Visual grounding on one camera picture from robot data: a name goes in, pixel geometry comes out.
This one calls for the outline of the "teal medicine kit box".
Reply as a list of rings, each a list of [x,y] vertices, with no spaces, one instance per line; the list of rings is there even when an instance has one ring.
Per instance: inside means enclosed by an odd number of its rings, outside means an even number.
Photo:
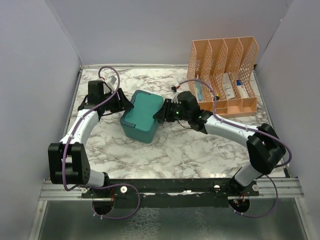
[[[164,98],[143,90],[136,90],[131,101],[133,108],[126,110],[120,118],[124,134],[133,140],[149,144],[158,128],[154,115],[161,109]]]

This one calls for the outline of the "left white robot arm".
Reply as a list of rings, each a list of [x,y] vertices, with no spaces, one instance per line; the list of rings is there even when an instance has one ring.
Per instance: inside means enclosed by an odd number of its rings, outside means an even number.
[[[97,196],[106,197],[111,190],[105,172],[92,170],[85,146],[92,130],[107,112],[130,110],[134,105],[120,87],[112,89],[110,82],[88,82],[88,93],[77,108],[77,117],[68,133],[48,147],[50,180],[53,184],[93,187]]]

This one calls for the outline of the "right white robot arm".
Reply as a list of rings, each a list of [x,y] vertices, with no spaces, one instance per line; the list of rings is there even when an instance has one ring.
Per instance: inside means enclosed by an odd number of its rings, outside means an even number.
[[[249,162],[229,182],[229,189],[236,196],[246,192],[248,185],[258,177],[270,174],[286,153],[285,146],[269,124],[254,126],[227,120],[201,109],[190,91],[177,93],[174,99],[165,99],[153,117],[159,122],[187,121],[197,132],[217,135],[246,147]]]

